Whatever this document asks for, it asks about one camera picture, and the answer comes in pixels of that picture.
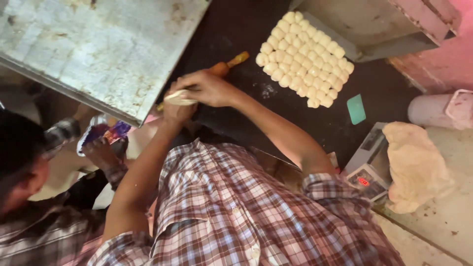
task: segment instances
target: man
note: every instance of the man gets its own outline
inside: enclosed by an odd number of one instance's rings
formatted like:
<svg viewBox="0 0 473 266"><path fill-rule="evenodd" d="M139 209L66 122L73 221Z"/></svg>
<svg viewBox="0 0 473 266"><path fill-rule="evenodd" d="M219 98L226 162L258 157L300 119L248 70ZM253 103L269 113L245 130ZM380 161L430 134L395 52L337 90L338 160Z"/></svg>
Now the man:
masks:
<svg viewBox="0 0 473 266"><path fill-rule="evenodd" d="M164 121L120 183L91 265L403 265L370 203L335 174L307 133L207 71L171 93L231 106L307 177L294 195L234 144L171 141L195 106L164 107ZM153 237L145 213L157 195Z"/></svg>
<svg viewBox="0 0 473 266"><path fill-rule="evenodd" d="M105 210L92 211L107 180L116 188L127 168L110 146L89 143L84 152L101 170L47 200L28 198L41 190L48 159L80 135L80 106L46 133L27 118L0 109L0 265L84 265L101 242Z"/></svg>

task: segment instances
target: black countertop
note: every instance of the black countertop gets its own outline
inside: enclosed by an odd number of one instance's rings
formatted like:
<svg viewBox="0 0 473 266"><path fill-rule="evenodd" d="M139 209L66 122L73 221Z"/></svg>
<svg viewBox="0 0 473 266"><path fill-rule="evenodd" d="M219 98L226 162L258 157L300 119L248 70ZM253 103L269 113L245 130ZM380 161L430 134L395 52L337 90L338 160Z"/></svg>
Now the black countertop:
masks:
<svg viewBox="0 0 473 266"><path fill-rule="evenodd" d="M343 168L374 123L408 122L407 107L420 92L410 87L392 66L378 60L355 64L354 73L330 108L308 108L307 98L281 88L254 62L261 44L287 12L289 3L288 0L214 0L169 82L248 51L250 59L233 68L226 80L308 132L327 153L336 152ZM357 94L362 96L367 118L352 125L346 102ZM288 161L253 123L232 108L201 106L196 119L216 133Z"/></svg>

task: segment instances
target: dark hair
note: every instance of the dark hair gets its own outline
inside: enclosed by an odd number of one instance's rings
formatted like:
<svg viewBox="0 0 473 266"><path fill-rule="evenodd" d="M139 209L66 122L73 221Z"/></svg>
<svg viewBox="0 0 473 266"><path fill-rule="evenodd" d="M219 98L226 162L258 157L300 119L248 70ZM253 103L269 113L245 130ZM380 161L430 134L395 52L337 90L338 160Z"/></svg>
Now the dark hair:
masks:
<svg viewBox="0 0 473 266"><path fill-rule="evenodd" d="M11 190L29 173L46 147L42 127L0 107L0 208Z"/></svg>

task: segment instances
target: pink wall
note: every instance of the pink wall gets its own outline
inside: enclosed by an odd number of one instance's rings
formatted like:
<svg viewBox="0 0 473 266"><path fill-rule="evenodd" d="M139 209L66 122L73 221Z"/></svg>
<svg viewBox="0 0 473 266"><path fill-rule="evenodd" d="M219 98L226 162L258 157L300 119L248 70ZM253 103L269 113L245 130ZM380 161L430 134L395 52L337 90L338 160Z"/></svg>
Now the pink wall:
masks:
<svg viewBox="0 0 473 266"><path fill-rule="evenodd" d="M459 36L444 41L440 48L391 59L396 68L415 80L427 94L473 90L473 1L450 2L462 14Z"/></svg>

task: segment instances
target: white plastic container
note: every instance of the white plastic container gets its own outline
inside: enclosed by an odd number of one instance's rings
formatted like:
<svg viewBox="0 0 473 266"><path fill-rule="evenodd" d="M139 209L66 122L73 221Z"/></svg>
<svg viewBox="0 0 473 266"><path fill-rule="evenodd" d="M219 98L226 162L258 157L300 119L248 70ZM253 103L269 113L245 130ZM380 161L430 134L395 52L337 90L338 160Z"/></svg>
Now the white plastic container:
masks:
<svg viewBox="0 0 473 266"><path fill-rule="evenodd" d="M409 120L420 126L473 128L473 91L459 89L454 94L418 96L407 112Z"/></svg>

